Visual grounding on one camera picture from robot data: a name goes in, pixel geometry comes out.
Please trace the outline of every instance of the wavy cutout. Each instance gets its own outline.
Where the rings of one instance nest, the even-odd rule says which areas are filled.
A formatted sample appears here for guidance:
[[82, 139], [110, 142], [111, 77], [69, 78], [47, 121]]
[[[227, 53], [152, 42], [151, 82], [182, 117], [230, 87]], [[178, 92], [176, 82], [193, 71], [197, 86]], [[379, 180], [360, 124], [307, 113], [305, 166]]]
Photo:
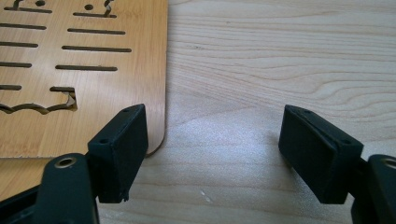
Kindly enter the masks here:
[[17, 112], [19, 110], [23, 110], [23, 109], [32, 109], [35, 110], [37, 112], [39, 112], [42, 115], [46, 115], [52, 111], [56, 111], [56, 110], [71, 110], [71, 111], [76, 111], [78, 109], [77, 107], [77, 99], [76, 99], [76, 93], [75, 93], [75, 89], [71, 88], [71, 87], [51, 87], [49, 89], [50, 91], [60, 91], [63, 94], [67, 94], [67, 102], [64, 104], [60, 104], [60, 105], [53, 105], [50, 107], [44, 107], [41, 105], [37, 105], [37, 104], [23, 104], [23, 105], [16, 105], [16, 106], [7, 106], [7, 105], [3, 105], [0, 104], [0, 110], [7, 113], [7, 114], [12, 114], [14, 112]]

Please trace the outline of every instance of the wood grain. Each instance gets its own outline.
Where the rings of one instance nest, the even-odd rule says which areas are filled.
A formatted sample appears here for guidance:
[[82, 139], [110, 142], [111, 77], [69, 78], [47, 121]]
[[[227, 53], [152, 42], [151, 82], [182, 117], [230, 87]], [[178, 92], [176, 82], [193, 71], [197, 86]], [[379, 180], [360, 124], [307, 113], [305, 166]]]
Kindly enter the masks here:
[[169, 4], [163, 147], [102, 223], [352, 223], [352, 197], [320, 204], [281, 158], [283, 107], [395, 157], [396, 3]]
[[[0, 104], [7, 112], [16, 110], [0, 111], [0, 157], [84, 153], [106, 123], [136, 104], [146, 105], [148, 154], [153, 153], [164, 133], [166, 0], [119, 0], [111, 3], [110, 15], [117, 18], [73, 16], [104, 14], [102, 0], [45, 2], [37, 7], [34, 0], [22, 1], [19, 10], [4, 10], [13, 8], [13, 0], [0, 2], [0, 85], [21, 86], [19, 91], [0, 86]], [[84, 8], [88, 3], [92, 10]], [[73, 88], [77, 105], [51, 87]]]

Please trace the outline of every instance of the black plastic part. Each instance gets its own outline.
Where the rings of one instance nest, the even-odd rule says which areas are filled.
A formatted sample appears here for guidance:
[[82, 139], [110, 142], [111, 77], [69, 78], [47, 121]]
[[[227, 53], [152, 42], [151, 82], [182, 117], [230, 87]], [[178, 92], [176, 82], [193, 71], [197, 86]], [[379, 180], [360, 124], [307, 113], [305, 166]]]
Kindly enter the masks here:
[[312, 111], [285, 106], [279, 150], [321, 203], [344, 203], [363, 144]]
[[367, 171], [368, 162], [361, 158], [357, 166], [353, 168], [347, 184], [349, 193], [355, 199], [359, 199], [359, 204], [367, 204], [372, 207], [373, 200], [367, 186]]
[[66, 154], [50, 161], [38, 189], [33, 224], [98, 223], [85, 156]]
[[148, 147], [144, 105], [123, 109], [90, 141], [87, 160], [100, 203], [129, 199]]
[[396, 223], [396, 158], [374, 155], [368, 160], [367, 184], [379, 223]]
[[31, 223], [38, 186], [0, 202], [0, 224]]
[[362, 203], [355, 199], [351, 208], [353, 224], [379, 224], [378, 216], [372, 203]]

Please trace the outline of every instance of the wooden table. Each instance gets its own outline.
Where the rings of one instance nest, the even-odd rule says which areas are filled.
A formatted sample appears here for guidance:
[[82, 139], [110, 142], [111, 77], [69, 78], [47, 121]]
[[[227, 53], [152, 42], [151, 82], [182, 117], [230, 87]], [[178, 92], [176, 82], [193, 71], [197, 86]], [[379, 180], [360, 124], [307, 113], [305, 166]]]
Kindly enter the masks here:
[[[169, 1], [167, 124], [132, 200], [102, 223], [351, 223], [279, 155], [285, 104], [311, 109], [396, 156], [396, 3]], [[0, 198], [39, 182], [45, 160], [0, 161]]]

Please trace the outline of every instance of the laser-cut wooden panel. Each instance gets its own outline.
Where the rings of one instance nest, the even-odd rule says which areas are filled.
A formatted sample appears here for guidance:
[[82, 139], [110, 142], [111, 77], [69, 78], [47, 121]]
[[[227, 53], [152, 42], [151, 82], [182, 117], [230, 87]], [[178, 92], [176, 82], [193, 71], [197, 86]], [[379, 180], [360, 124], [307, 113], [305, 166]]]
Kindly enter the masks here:
[[105, 0], [0, 1], [0, 157], [84, 153], [135, 104], [147, 107], [148, 153], [159, 147], [167, 1], [109, 5], [105, 18]]

